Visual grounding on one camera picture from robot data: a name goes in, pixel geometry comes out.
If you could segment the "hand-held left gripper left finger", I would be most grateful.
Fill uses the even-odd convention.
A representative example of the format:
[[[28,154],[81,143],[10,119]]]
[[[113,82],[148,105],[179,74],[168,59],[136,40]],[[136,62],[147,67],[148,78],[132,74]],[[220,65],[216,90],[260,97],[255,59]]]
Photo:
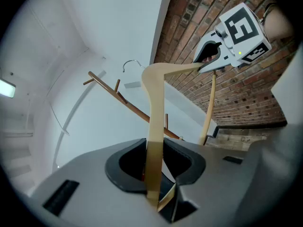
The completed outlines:
[[[167,227],[146,199],[146,140],[82,154],[48,176],[30,209],[48,227]]]

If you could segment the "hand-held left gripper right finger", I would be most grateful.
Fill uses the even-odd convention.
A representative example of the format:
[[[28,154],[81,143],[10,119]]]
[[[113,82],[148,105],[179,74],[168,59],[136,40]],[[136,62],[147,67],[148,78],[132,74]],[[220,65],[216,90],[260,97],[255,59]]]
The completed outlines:
[[[300,127],[287,125],[247,152],[178,144],[200,154],[199,179],[179,187],[194,212],[174,227],[286,227],[296,223],[300,200]]]

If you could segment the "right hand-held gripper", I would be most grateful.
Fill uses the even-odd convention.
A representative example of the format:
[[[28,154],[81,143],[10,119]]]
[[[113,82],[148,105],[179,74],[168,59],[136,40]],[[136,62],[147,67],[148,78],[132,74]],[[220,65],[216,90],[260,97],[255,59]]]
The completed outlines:
[[[263,25],[245,3],[238,4],[219,19],[214,31],[202,36],[196,47],[193,63],[214,56],[199,67],[199,73],[228,65],[251,64],[272,49]]]

